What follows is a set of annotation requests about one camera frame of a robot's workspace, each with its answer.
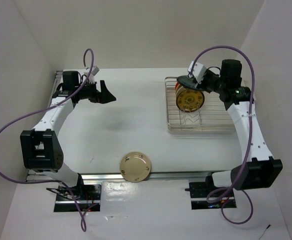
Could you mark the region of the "yellow plate with dark rim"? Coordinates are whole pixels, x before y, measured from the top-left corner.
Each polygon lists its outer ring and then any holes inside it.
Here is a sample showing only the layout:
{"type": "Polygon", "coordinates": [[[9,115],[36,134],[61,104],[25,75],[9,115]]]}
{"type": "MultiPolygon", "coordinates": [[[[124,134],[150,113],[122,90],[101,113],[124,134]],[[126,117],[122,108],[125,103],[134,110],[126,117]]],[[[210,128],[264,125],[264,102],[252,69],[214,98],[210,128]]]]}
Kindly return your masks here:
{"type": "Polygon", "coordinates": [[[205,96],[203,92],[185,87],[181,87],[177,94],[175,94],[175,97],[175,102],[178,109],[187,113],[199,110],[205,102],[205,96]]]}

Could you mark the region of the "beige plate with green brushstroke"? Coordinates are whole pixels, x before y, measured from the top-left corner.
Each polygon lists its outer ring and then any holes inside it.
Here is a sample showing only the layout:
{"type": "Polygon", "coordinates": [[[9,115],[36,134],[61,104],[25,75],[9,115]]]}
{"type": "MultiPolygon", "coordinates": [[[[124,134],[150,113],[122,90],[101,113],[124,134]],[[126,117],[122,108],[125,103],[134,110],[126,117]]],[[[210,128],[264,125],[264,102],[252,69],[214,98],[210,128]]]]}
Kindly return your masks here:
{"type": "Polygon", "coordinates": [[[182,88],[183,86],[180,84],[180,83],[176,83],[176,85],[175,85],[175,88],[174,88],[174,90],[175,90],[175,94],[177,94],[177,92],[179,91],[179,89],[180,88],[182,88]]]}

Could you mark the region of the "beige plate with flower motifs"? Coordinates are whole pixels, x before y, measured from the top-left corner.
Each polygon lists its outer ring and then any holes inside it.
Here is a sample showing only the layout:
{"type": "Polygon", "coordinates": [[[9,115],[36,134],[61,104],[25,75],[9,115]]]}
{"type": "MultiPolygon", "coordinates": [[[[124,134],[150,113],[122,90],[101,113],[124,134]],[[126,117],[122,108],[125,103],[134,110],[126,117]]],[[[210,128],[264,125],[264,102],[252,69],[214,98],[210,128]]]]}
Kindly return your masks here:
{"type": "Polygon", "coordinates": [[[150,158],[139,151],[125,154],[119,163],[120,174],[126,181],[132,183],[146,180],[151,173],[151,169],[150,158]]]}

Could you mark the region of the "blue floral plate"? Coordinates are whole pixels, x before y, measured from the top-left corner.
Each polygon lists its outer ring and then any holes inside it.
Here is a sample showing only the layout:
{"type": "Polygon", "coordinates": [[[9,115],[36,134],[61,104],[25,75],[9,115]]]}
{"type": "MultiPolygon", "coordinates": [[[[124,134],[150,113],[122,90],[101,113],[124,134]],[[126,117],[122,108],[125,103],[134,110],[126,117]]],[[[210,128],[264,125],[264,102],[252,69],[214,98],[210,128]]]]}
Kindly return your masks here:
{"type": "Polygon", "coordinates": [[[177,77],[176,81],[182,85],[184,88],[191,89],[194,91],[200,91],[201,86],[197,82],[197,80],[194,77],[189,77],[188,75],[181,75],[177,77]]]}

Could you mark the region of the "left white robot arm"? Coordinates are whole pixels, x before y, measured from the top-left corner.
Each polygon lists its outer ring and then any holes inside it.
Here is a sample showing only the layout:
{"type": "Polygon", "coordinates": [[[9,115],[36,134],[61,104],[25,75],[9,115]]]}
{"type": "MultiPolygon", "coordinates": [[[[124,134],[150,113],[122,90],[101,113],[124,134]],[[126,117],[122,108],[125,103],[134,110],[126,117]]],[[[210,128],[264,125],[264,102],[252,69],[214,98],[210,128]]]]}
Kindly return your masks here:
{"type": "Polygon", "coordinates": [[[86,192],[82,176],[64,163],[64,153],[58,140],[59,132],[68,115],[81,100],[107,104],[116,101],[105,81],[97,89],[95,75],[99,68],[84,74],[69,70],[61,72],[61,82],[51,97],[49,110],[31,129],[20,134],[23,163],[26,169],[42,173],[58,181],[60,187],[74,200],[81,199],[86,192]]]}

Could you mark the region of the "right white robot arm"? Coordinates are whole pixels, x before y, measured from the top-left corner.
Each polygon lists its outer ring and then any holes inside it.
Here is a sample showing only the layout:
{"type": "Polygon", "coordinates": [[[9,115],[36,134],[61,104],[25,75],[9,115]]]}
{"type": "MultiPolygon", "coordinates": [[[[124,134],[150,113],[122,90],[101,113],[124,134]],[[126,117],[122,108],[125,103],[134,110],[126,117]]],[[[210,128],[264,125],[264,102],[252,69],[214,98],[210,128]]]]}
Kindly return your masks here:
{"type": "Polygon", "coordinates": [[[217,93],[230,115],[239,140],[242,163],[230,171],[215,172],[206,182],[205,192],[217,196],[223,188],[252,190],[269,188],[283,169],[264,140],[255,111],[252,89],[242,86],[242,64],[239,60],[222,61],[220,73],[196,64],[197,82],[201,89],[217,93]]]}

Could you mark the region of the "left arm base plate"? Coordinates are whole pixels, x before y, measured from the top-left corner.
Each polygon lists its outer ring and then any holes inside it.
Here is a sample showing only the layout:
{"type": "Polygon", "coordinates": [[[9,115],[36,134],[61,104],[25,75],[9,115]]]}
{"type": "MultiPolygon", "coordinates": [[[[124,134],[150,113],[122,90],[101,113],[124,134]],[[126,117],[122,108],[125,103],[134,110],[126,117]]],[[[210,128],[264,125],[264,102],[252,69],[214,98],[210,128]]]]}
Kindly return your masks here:
{"type": "MultiPolygon", "coordinates": [[[[58,188],[47,187],[47,191],[55,195],[53,211],[55,213],[77,212],[77,207],[71,194],[65,187],[58,188]]],[[[85,185],[82,193],[73,191],[79,209],[82,212],[99,212],[101,209],[102,184],[94,183],[85,185]]]]}

